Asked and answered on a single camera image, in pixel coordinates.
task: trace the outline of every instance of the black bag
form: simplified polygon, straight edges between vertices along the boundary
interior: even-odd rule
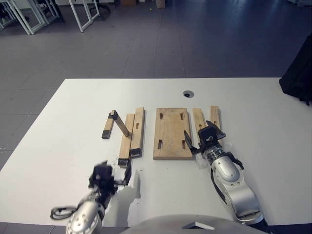
[[[309,105],[312,100],[312,35],[309,35],[287,72],[279,80],[283,93]]]

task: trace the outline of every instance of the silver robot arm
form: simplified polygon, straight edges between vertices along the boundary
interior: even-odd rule
[[[114,180],[113,168],[103,162],[94,167],[89,178],[92,191],[76,207],[55,207],[50,217],[54,220],[69,218],[66,234],[100,234],[105,210],[119,185],[126,186],[131,177],[131,163],[128,163],[124,180]]]
[[[217,126],[207,121],[208,127],[198,131],[199,146],[192,145],[191,138],[184,132],[185,140],[193,155],[202,157],[211,165],[211,179],[214,188],[224,201],[235,221],[270,233],[260,210],[259,202],[246,184],[243,164],[231,152],[224,152],[219,139],[225,137]]]

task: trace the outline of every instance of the white table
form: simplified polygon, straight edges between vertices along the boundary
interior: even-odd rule
[[[182,96],[192,90],[193,98]],[[0,172],[0,221],[65,225],[50,209],[77,205],[88,193],[93,166],[107,159],[117,178],[122,133],[113,127],[101,139],[108,113],[122,119],[146,109],[143,157],[133,160],[141,198],[127,187],[115,196],[105,226],[131,226],[168,214],[202,214],[231,219],[210,180],[210,169],[193,161],[155,161],[157,107],[192,108],[207,119],[221,111],[226,150],[245,166],[270,225],[312,222],[312,108],[282,93],[278,78],[67,79],[41,112]]]

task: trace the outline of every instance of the wooden plank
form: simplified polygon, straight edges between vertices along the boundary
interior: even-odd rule
[[[198,133],[200,129],[207,127],[207,123],[205,121],[205,118],[200,108],[193,108],[192,112],[193,112],[196,132]]]
[[[143,107],[136,108],[135,121],[133,123],[130,156],[142,156],[143,132],[144,132],[145,110]]]
[[[109,139],[111,132],[112,132],[113,123],[114,123],[114,120],[111,117],[111,113],[109,113],[103,133],[102,133],[102,139]]]
[[[210,122],[216,125],[220,130],[222,130],[219,106],[210,107]]]
[[[184,130],[191,136],[186,108],[157,108],[153,159],[192,159]]]
[[[118,127],[120,128],[120,130],[122,131],[122,133],[128,137],[129,136],[129,130],[128,128],[124,125],[124,123],[122,122],[121,118],[119,117],[117,111],[112,110],[112,116],[113,119],[115,120],[116,124],[118,125]]]
[[[125,126],[129,130],[129,135],[122,135],[121,147],[118,158],[118,166],[120,167],[127,167],[128,163],[130,162],[129,155],[134,119],[134,114],[127,114]]]

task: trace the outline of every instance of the tiled floor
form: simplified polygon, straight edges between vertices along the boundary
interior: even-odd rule
[[[0,169],[65,78],[280,77],[312,28],[311,8],[286,0],[110,7],[84,33],[67,6],[34,36],[0,32]]]

